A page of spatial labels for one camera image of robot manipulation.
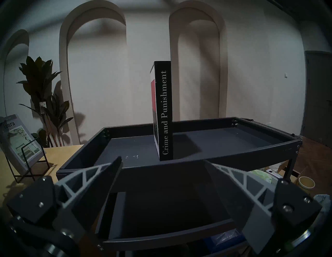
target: door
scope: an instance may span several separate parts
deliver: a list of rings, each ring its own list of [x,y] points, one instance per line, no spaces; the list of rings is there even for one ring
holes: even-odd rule
[[[307,87],[301,135],[332,148],[332,54],[306,51]]]

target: dark gray cart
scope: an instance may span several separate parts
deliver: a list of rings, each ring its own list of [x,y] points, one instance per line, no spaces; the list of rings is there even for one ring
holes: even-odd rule
[[[302,145],[298,136],[237,117],[174,122],[173,131],[174,160],[159,161],[152,124],[109,127],[57,172],[61,179],[122,157],[96,231],[108,250],[179,245],[235,228],[203,160],[246,171],[290,160],[289,179]]]

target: black book spine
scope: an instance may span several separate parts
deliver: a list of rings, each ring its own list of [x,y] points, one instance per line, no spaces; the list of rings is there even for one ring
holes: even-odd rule
[[[155,61],[159,160],[173,159],[172,74],[170,61]]]

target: magazine cover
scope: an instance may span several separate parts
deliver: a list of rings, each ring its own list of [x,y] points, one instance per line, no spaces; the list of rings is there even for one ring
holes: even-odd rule
[[[33,139],[34,137],[16,114],[1,118],[0,146],[20,175],[24,175],[28,170],[22,153],[22,147]],[[37,141],[29,144],[23,150],[30,167],[43,156],[42,149]]]
[[[153,132],[160,161],[173,159],[172,76],[170,61],[155,61],[150,71]]]

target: cart leg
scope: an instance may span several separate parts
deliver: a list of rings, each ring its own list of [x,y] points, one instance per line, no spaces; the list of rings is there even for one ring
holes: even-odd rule
[[[291,173],[293,171],[297,156],[288,161],[287,167],[285,169],[284,179],[291,181]]]

